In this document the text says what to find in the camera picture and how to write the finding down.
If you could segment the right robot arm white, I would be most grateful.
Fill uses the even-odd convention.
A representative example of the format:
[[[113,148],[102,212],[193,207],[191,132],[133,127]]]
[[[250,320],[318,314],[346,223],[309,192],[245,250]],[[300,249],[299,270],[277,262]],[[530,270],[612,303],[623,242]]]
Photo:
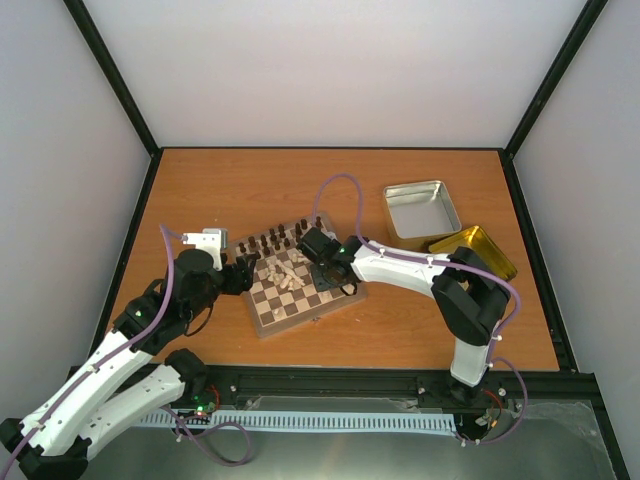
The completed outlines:
[[[425,254],[358,236],[339,242],[317,227],[300,238],[297,249],[333,287],[380,283],[433,299],[455,337],[451,377],[468,387],[480,383],[500,336],[499,323],[517,295],[473,250],[459,247],[452,254]]]

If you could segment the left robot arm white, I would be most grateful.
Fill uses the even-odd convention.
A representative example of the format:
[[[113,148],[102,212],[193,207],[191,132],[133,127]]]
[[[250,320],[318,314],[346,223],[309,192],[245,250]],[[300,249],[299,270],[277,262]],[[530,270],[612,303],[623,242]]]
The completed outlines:
[[[40,408],[1,424],[1,443],[28,479],[78,479],[89,461],[139,419],[172,402],[201,400],[207,368],[190,350],[172,352],[150,374],[123,384],[170,342],[193,335],[191,322],[221,295],[251,289],[257,255],[215,266],[190,249],[131,300],[84,365]]]

